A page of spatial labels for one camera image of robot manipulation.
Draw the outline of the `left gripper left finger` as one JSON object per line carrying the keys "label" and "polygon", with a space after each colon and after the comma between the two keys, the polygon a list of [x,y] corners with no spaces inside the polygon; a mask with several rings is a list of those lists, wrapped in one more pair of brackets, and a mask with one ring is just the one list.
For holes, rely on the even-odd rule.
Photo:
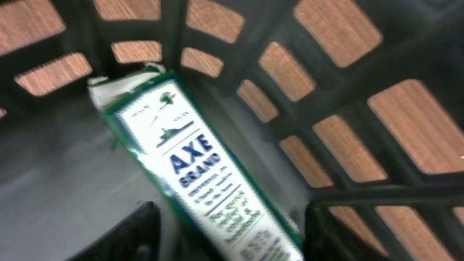
{"label": "left gripper left finger", "polygon": [[69,261],[157,261],[160,252],[160,209],[145,202]]}

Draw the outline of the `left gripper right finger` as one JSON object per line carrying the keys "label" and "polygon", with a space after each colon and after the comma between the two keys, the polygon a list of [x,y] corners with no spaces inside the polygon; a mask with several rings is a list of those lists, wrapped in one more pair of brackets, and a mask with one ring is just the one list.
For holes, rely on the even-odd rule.
{"label": "left gripper right finger", "polygon": [[389,260],[389,253],[350,207],[308,204],[304,213],[307,261]]}

